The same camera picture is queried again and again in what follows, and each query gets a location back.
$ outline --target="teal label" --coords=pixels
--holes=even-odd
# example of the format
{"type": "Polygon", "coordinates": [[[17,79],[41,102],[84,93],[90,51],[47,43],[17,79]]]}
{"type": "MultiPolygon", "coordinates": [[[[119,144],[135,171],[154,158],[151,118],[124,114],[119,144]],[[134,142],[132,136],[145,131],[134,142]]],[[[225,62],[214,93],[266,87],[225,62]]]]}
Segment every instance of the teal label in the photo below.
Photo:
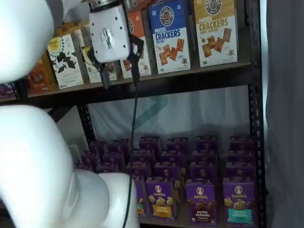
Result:
{"type": "Polygon", "coordinates": [[[253,223],[251,210],[228,209],[229,222],[253,223]]]}

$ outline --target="cracker image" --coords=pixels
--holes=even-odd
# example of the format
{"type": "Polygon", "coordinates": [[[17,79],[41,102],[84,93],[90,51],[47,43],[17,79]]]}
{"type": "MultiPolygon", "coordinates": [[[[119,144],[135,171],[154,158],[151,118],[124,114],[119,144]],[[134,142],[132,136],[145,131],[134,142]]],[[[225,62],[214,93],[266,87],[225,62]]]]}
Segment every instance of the cracker image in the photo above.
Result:
{"type": "Polygon", "coordinates": [[[170,55],[170,59],[176,61],[176,57],[177,57],[177,53],[178,53],[178,49],[172,47],[171,49],[171,55],[170,55]]]}
{"type": "Polygon", "coordinates": [[[168,64],[168,60],[167,60],[167,58],[165,57],[165,53],[164,52],[161,52],[160,53],[160,59],[161,59],[161,64],[162,65],[165,65],[165,64],[168,64]]]}
{"type": "Polygon", "coordinates": [[[212,56],[210,43],[203,45],[203,52],[206,58],[212,56]]]}
{"type": "Polygon", "coordinates": [[[176,48],[177,48],[179,51],[183,51],[183,50],[184,50],[184,43],[185,43],[185,40],[184,40],[184,39],[177,39],[176,48]]]}
{"type": "Polygon", "coordinates": [[[171,50],[170,50],[169,44],[163,46],[163,51],[165,53],[165,58],[167,58],[171,55],[171,50]]]}
{"type": "Polygon", "coordinates": [[[208,43],[210,44],[211,49],[213,49],[215,47],[215,43],[216,43],[214,35],[212,35],[211,37],[208,37],[207,40],[208,40],[208,43]]]}
{"type": "Polygon", "coordinates": [[[215,43],[214,50],[218,51],[219,53],[222,53],[223,46],[224,40],[218,37],[217,42],[215,43]]]}
{"type": "Polygon", "coordinates": [[[224,36],[223,36],[224,42],[230,43],[231,31],[232,31],[232,29],[225,28],[225,30],[224,30],[224,36]]]}

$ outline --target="yellow label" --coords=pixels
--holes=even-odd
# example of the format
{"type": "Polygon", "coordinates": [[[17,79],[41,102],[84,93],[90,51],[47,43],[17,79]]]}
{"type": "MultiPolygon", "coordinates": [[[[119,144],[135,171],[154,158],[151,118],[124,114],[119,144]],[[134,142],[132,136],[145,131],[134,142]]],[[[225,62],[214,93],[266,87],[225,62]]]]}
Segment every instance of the yellow label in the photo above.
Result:
{"type": "Polygon", "coordinates": [[[59,38],[53,38],[48,45],[48,48],[51,51],[58,51],[59,50],[59,38]]]}
{"type": "Polygon", "coordinates": [[[161,217],[161,218],[171,218],[172,212],[171,207],[168,206],[157,206],[153,205],[153,211],[155,216],[161,217]]]}

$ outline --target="black shelf frame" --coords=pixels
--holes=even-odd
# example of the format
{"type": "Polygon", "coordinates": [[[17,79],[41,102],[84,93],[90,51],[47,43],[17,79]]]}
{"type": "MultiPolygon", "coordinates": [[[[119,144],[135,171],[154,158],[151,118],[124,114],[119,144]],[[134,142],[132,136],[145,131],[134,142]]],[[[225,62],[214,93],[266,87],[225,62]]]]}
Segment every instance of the black shelf frame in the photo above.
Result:
{"type": "MultiPolygon", "coordinates": [[[[211,72],[197,72],[171,77],[156,77],[139,84],[139,97],[193,92],[233,86],[248,86],[250,134],[256,142],[256,202],[257,227],[266,228],[266,185],[264,160],[263,90],[261,62],[260,2],[245,0],[246,22],[249,27],[251,64],[211,72]]],[[[14,83],[16,100],[1,102],[0,105],[28,104],[40,108],[55,107],[49,112],[57,122],[74,105],[77,105],[87,142],[96,140],[87,104],[134,98],[131,82],[116,84],[105,90],[94,87],[66,93],[28,97],[24,82],[14,83]]],[[[142,228],[159,227],[141,224],[142,228]]]]}

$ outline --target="orange cracker box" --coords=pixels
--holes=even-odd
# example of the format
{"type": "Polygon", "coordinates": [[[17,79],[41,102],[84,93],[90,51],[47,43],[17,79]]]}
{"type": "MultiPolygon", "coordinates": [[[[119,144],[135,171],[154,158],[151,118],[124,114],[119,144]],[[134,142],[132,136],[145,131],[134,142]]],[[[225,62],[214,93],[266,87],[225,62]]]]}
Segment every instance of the orange cracker box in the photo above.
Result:
{"type": "Polygon", "coordinates": [[[35,68],[29,73],[27,80],[31,91],[34,93],[50,91],[56,88],[56,80],[47,52],[43,54],[35,68]]]}
{"type": "MultiPolygon", "coordinates": [[[[152,35],[148,22],[148,13],[146,5],[149,1],[140,1],[128,11],[128,22],[130,32],[144,41],[143,53],[138,62],[140,76],[151,75],[154,71],[154,55],[152,35]]],[[[131,63],[129,60],[121,61],[122,72],[124,78],[132,78],[131,63]]]]}
{"type": "Polygon", "coordinates": [[[235,0],[195,0],[200,66],[238,60],[235,0]]]}

